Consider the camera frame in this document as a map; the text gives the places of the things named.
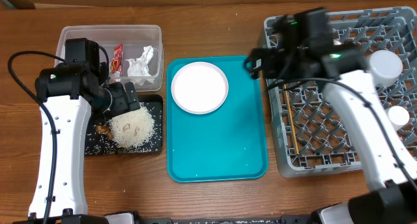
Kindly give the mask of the wooden chopstick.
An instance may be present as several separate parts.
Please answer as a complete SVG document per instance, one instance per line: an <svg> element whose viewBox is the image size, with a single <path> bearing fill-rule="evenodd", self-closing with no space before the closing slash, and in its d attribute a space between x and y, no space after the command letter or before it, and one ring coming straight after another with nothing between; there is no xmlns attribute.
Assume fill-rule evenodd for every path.
<svg viewBox="0 0 417 224"><path fill-rule="evenodd" d="M293 114L292 114L292 111L291 111L291 105L290 105L290 101L289 101L289 94L286 90L286 88L287 88L286 84L284 84L283 88L284 88L283 89L283 95L284 95L284 98L285 98L285 104L287 106L289 123L291 125L292 142L293 142L293 145L294 145L296 155L298 156L299 155L298 142L297 142L297 139L296 139L295 126L294 126L294 122L293 122Z"/></svg>

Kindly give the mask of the red snack wrapper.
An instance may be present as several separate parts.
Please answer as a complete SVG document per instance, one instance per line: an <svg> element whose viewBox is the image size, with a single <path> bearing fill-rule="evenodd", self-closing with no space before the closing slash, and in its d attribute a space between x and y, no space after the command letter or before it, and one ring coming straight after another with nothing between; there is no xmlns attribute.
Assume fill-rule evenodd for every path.
<svg viewBox="0 0 417 224"><path fill-rule="evenodd" d="M116 46L113 50L113 58L111 60L109 71L113 77L121 77L122 74L122 56L123 45Z"/></svg>

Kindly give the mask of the white napkin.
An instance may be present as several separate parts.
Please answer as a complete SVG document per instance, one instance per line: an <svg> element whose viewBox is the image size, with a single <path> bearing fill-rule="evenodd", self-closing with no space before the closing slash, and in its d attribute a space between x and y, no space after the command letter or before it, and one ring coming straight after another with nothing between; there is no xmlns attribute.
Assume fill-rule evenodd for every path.
<svg viewBox="0 0 417 224"><path fill-rule="evenodd" d="M133 80L136 85L143 85L146 81L154 83L154 78L151 78L149 73L149 63L154 55L154 48L152 46L145 46L141 57L135 59L126 59L129 64L127 69L128 77L139 77Z"/></svg>

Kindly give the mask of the brown food scrap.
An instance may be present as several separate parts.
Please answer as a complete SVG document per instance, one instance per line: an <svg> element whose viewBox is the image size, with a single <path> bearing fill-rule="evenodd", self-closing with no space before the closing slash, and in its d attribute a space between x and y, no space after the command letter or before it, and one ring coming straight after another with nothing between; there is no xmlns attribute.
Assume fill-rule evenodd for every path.
<svg viewBox="0 0 417 224"><path fill-rule="evenodd" d="M105 135L109 140L112 140L113 139L113 134L111 132L111 129L107 125L101 125L101 124L99 124L96 127L96 132L98 134L100 134L100 135Z"/></svg>

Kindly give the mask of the large white plate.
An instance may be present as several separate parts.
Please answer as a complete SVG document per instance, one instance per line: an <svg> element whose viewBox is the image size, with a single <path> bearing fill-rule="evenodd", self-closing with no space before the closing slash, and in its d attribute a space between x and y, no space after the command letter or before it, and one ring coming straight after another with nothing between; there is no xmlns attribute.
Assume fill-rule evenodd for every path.
<svg viewBox="0 0 417 224"><path fill-rule="evenodd" d="M171 95L184 111L204 115L225 102L229 83L224 72L208 62L193 62L179 69L171 82Z"/></svg>

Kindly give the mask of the grey-green bowl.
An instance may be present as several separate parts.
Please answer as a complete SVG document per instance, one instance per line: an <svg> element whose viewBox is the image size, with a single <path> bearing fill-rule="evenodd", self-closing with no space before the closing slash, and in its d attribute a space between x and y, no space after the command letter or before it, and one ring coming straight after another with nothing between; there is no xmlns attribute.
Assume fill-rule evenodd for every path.
<svg viewBox="0 0 417 224"><path fill-rule="evenodd" d="M390 87L396 83L403 71L403 63L392 51L379 50L366 57L368 72L373 76L376 87Z"/></svg>

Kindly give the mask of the white cup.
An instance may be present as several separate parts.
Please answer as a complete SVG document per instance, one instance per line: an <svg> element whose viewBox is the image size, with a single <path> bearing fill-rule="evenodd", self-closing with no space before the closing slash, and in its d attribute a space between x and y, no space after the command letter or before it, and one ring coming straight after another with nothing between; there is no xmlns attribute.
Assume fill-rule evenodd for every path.
<svg viewBox="0 0 417 224"><path fill-rule="evenodd" d="M395 105L385 110L392 126L395 131L400 130L402 127L407 125L410 121L409 112L401 106Z"/></svg>

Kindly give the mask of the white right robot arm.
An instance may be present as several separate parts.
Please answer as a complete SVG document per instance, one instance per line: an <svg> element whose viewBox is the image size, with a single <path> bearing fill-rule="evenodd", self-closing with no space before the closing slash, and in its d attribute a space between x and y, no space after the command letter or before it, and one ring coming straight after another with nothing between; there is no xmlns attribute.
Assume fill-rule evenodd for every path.
<svg viewBox="0 0 417 224"><path fill-rule="evenodd" d="M362 164L369 193L314 211L310 223L414 223L416 160L386 114L364 54L334 44L325 8L282 16L278 48L254 48L244 61L253 79L274 86L314 81L339 115Z"/></svg>

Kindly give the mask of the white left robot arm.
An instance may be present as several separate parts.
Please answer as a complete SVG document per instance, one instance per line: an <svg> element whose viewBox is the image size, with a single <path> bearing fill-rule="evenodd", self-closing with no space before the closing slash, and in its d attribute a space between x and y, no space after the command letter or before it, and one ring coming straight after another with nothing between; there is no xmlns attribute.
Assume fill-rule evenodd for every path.
<svg viewBox="0 0 417 224"><path fill-rule="evenodd" d="M85 138L92 115L116 117L140 108L132 83L109 83L105 49L92 40L65 42L65 56L53 68L43 69L31 92L17 77L13 80L39 105L42 145L36 190L26 223L139 223L133 212L109 216L88 213L83 167Z"/></svg>

